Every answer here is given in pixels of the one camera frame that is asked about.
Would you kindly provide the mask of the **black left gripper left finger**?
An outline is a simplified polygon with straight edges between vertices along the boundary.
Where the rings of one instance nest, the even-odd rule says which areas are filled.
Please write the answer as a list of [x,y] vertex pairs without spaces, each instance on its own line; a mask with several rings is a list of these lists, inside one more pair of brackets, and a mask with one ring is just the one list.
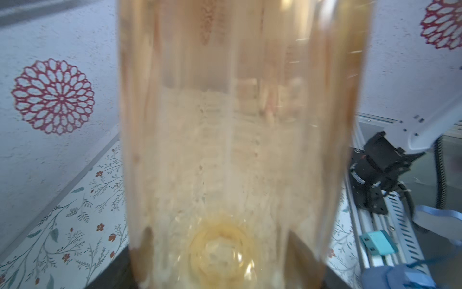
[[137,289],[126,247],[85,289]]

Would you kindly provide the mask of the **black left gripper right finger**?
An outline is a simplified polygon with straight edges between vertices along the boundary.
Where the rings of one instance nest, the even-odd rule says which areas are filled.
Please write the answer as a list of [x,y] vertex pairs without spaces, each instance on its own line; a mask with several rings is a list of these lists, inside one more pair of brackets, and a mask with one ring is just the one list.
[[286,247],[286,288],[350,289],[331,268],[314,257],[313,252],[290,231]]

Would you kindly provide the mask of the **amber plastic spray bottle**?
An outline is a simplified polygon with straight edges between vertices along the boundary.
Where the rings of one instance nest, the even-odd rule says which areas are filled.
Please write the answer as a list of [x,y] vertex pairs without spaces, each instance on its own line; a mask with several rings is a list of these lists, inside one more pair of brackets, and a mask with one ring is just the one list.
[[373,1],[120,1],[120,125],[141,289],[287,289],[326,264]]

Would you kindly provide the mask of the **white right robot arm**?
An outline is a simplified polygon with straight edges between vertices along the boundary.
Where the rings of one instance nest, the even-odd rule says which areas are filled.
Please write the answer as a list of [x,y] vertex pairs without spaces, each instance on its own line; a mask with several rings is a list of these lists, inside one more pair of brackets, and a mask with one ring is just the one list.
[[397,120],[354,149],[349,178],[356,207],[386,215],[385,198],[399,177],[461,118],[462,98],[455,96],[428,114],[414,112]]

